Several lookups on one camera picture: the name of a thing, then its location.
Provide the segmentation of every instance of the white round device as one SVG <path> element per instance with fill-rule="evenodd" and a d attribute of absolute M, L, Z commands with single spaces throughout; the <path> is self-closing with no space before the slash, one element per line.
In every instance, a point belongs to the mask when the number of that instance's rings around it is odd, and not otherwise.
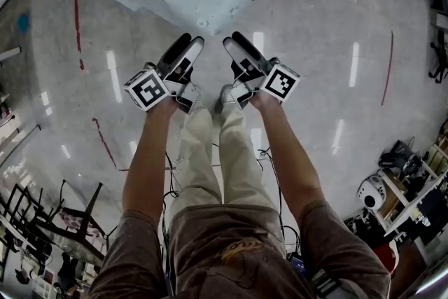
<path fill-rule="evenodd" d="M 383 180 L 375 174 L 364 180 L 358 189 L 358 197 L 368 209 L 380 209 L 386 199 Z"/>

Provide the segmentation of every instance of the person's left arm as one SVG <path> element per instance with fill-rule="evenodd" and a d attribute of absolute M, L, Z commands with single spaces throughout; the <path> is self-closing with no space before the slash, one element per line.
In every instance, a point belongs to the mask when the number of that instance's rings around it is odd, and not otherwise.
<path fill-rule="evenodd" d="M 163 207 L 165 150 L 176 103 L 165 99 L 146 116 L 122 194 L 123 216 L 91 299 L 154 299 L 167 295 L 158 223 Z"/>

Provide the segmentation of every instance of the hand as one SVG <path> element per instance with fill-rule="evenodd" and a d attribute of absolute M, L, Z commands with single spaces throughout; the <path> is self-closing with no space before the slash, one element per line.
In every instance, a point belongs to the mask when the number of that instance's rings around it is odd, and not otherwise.
<path fill-rule="evenodd" d="M 249 101 L 259 112 L 280 106 L 280 101 L 265 91 L 258 91 Z"/>
<path fill-rule="evenodd" d="M 148 116 L 157 115 L 162 116 L 166 119 L 170 119 L 176 112 L 177 102 L 171 97 L 165 97 L 161 102 L 155 105 L 153 108 L 148 110 Z"/>

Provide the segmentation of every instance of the red line on floor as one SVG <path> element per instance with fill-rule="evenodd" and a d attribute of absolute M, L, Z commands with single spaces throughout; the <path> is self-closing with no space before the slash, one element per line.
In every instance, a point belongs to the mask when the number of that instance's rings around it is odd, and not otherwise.
<path fill-rule="evenodd" d="M 114 166 L 115 168 L 117 168 L 117 164 L 115 163 L 115 160 L 113 159 L 111 150 L 109 150 L 109 147 L 107 146 L 106 141 L 104 141 L 103 134 L 101 133 L 101 128 L 99 128 L 99 122 L 98 122 L 98 120 L 94 117 L 94 118 L 92 119 L 92 121 L 93 121 L 94 123 L 97 124 L 97 129 L 98 129 L 98 133 L 99 133 L 99 138 L 101 139 L 101 142 L 103 143 L 104 147 L 106 148 L 107 154 L 109 155 L 110 159 L 112 160 L 113 166 Z"/>
<path fill-rule="evenodd" d="M 78 0 L 75 0 L 75 30 L 76 30 L 76 45 L 78 46 L 79 55 L 81 55 L 81 34 L 79 32 L 79 7 Z M 84 70 L 84 62 L 79 59 L 79 67 Z"/>
<path fill-rule="evenodd" d="M 392 57 L 393 57 L 393 32 L 391 32 L 391 57 L 389 59 L 389 68 L 387 71 L 387 79 L 386 79 L 386 87 L 384 88 L 383 100 L 381 101 L 381 106 L 384 105 L 384 100 L 386 99 L 387 87 L 389 86 L 389 78 L 391 77 L 391 68 L 392 68 Z"/>

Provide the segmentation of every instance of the person's right arm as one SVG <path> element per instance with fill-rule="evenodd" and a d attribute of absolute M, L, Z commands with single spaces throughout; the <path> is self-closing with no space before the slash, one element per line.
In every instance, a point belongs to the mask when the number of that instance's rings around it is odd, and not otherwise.
<path fill-rule="evenodd" d="M 309 277 L 324 270 L 333 279 L 345 280 L 360 298 L 387 298 L 389 273 L 325 201 L 317 172 L 280 103 L 265 92 L 251 103 L 262 116 L 281 192 L 299 226 Z"/>

